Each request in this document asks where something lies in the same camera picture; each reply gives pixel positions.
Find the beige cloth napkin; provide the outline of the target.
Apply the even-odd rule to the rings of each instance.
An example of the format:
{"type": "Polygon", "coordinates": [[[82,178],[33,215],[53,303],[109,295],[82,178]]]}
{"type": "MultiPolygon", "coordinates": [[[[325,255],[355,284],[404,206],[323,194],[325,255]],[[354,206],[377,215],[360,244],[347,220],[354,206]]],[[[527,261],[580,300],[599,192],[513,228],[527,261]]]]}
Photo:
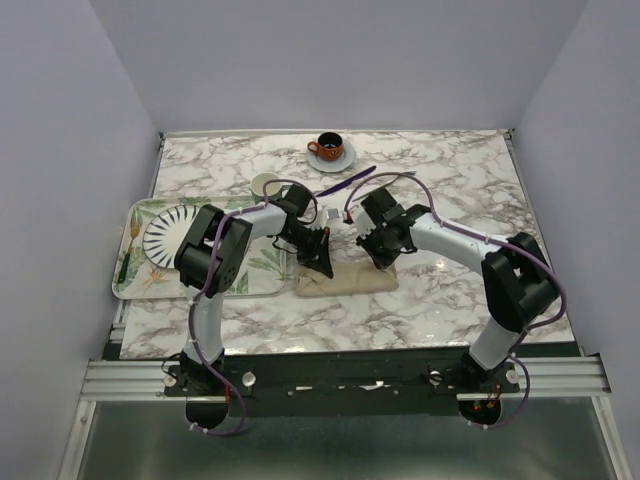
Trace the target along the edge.
{"type": "Polygon", "coordinates": [[[300,266],[295,293],[302,298],[319,298],[389,292],[398,287],[394,266],[378,269],[370,261],[337,262],[332,278],[300,266]]]}

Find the purple knife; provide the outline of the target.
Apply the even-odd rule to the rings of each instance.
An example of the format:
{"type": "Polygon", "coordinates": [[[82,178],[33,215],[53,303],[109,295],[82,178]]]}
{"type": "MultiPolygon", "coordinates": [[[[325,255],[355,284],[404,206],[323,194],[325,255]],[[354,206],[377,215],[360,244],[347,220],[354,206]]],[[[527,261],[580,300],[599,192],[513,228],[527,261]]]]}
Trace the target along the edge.
{"type": "Polygon", "coordinates": [[[352,185],[357,180],[364,179],[368,175],[372,174],[376,169],[377,169],[376,166],[368,167],[365,170],[363,170],[361,172],[358,172],[355,175],[352,175],[351,177],[339,182],[338,184],[336,184],[334,186],[331,186],[331,187],[329,187],[329,188],[327,188],[327,189],[325,189],[323,191],[315,193],[315,196],[316,197],[325,197],[325,196],[332,195],[332,194],[334,194],[336,192],[339,192],[340,190],[343,190],[346,187],[352,185]]]}

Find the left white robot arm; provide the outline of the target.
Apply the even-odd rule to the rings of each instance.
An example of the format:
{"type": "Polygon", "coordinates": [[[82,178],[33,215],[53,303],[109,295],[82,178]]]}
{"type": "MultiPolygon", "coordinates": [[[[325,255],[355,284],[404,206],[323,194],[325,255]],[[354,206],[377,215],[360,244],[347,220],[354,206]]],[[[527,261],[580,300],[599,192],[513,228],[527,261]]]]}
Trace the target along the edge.
{"type": "Polygon", "coordinates": [[[224,297],[253,241],[281,239],[294,247],[300,265],[329,279],[334,276],[330,230],[312,228],[302,220],[307,207],[318,204],[315,195],[298,181],[285,183],[289,188],[282,197],[271,200],[264,194],[256,205],[244,209],[202,207],[177,250],[174,266],[191,295],[187,341],[179,362],[188,384],[201,395],[212,394],[221,385],[222,372],[215,363],[224,353],[224,297]]]}

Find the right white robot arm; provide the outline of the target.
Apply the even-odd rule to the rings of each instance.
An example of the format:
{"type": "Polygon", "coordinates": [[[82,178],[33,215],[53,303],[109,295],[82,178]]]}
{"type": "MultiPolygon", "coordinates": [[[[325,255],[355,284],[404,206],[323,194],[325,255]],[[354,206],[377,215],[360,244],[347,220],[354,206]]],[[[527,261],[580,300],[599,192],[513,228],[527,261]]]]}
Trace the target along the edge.
{"type": "Polygon", "coordinates": [[[496,370],[527,328],[560,296],[558,282],[529,234],[491,237],[439,217],[431,206],[404,208],[383,187],[350,205],[346,219],[356,227],[356,243],[378,269],[392,266],[403,254],[427,251],[481,276],[489,321],[458,367],[460,383],[471,391],[494,383],[496,370]]]}

